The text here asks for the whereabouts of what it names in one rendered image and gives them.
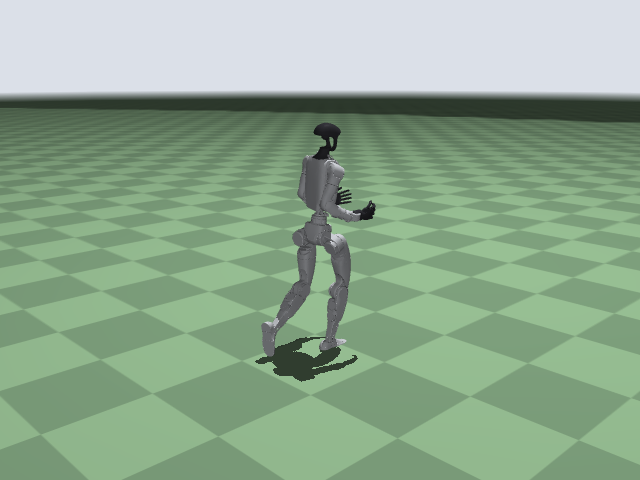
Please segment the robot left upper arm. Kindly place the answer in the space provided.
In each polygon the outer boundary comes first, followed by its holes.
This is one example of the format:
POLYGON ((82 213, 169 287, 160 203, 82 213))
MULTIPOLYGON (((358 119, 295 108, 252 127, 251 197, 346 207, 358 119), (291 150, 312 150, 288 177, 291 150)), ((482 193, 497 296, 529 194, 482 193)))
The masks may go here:
POLYGON ((310 156, 305 156, 303 159, 303 162, 302 162, 303 169, 302 169, 299 188, 298 188, 298 197, 303 200, 306 200, 306 196, 305 196, 306 164, 309 157, 310 156))

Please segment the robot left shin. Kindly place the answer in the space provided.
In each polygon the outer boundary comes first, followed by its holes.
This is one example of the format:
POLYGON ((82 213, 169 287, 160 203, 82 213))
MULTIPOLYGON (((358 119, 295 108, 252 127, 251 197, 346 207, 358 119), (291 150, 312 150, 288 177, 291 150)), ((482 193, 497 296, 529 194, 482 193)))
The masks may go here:
POLYGON ((287 320, 298 311, 307 298, 300 298, 298 294, 294 294, 293 288, 296 283, 297 282, 293 284, 292 289, 286 294, 282 304, 280 305, 280 310, 272 322, 274 325, 275 335, 277 335, 277 332, 281 327, 283 327, 287 320))

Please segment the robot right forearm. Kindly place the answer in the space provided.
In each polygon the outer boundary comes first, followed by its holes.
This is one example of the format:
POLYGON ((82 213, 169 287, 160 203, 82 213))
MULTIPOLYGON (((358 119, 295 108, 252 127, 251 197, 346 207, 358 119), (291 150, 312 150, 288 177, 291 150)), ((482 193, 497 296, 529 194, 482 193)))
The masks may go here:
POLYGON ((332 217, 339 218, 341 220, 344 220, 345 222, 357 222, 360 220, 361 213, 355 214, 353 213, 353 211, 341 208, 339 205, 336 205, 332 201, 326 203, 325 209, 329 214, 331 214, 332 217))

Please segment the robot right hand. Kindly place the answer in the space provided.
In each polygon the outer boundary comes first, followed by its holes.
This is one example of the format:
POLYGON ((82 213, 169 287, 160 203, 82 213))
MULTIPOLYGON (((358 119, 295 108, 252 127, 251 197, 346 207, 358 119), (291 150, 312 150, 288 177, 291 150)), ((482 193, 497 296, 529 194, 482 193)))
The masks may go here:
POLYGON ((375 214, 374 213, 375 212, 375 207, 376 207, 375 204, 372 203, 372 201, 370 200, 369 204, 367 205, 366 208, 363 208, 362 210, 360 210, 360 209, 359 210, 354 210, 353 213, 355 213, 355 214, 361 213, 360 220, 362 220, 362 219, 363 220, 372 219, 373 218, 372 215, 375 214), (372 207, 370 207, 371 204, 373 205, 372 207))

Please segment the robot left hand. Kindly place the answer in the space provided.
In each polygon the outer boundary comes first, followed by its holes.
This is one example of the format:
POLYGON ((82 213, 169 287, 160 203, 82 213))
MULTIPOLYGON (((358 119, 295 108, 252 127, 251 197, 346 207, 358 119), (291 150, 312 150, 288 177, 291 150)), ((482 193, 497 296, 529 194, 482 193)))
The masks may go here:
MULTIPOLYGON (((339 191, 339 190, 341 190, 341 189, 342 189, 342 187, 339 187, 339 188, 338 188, 338 191, 339 191)), ((343 200, 348 200, 348 199, 351 199, 351 198, 352 198, 352 197, 342 198, 342 197, 345 197, 345 196, 349 196, 349 195, 351 195, 351 193, 341 195, 341 194, 343 194, 343 193, 345 193, 345 192, 348 192, 348 191, 349 191, 349 190, 345 190, 345 191, 342 191, 342 192, 340 192, 340 193, 338 193, 338 194, 337 194, 337 199, 336 199, 336 203, 335 203, 336 205, 346 204, 346 203, 351 203, 351 201, 341 202, 341 201, 343 201, 343 200), (340 196, 340 195, 341 195, 341 196, 340 196), (342 198, 342 199, 341 199, 341 198, 342 198)))

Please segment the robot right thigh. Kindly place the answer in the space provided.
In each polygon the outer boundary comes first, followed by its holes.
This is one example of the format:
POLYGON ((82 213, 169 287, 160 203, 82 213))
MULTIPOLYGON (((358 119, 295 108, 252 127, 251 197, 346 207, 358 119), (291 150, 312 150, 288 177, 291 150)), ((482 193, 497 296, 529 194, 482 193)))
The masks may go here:
POLYGON ((340 286, 345 286, 348 290, 351 272, 350 251, 345 237, 341 234, 326 232, 323 235, 322 242, 325 250, 331 254, 336 282, 330 285, 328 291, 329 295, 336 299, 336 292, 340 286))

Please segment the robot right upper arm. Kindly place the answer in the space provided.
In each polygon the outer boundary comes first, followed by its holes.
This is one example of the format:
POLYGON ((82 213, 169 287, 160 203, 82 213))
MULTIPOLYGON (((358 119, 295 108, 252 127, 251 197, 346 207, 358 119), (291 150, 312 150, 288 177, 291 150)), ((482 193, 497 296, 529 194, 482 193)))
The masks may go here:
MULTIPOLYGON (((327 169, 327 182, 323 191, 323 195, 320 201, 320 208, 322 211, 326 211, 325 205, 327 202, 332 201, 332 197, 336 194, 339 183, 344 177, 345 170, 340 165, 330 162, 327 169)), ((333 202, 333 201, 332 201, 333 202)))

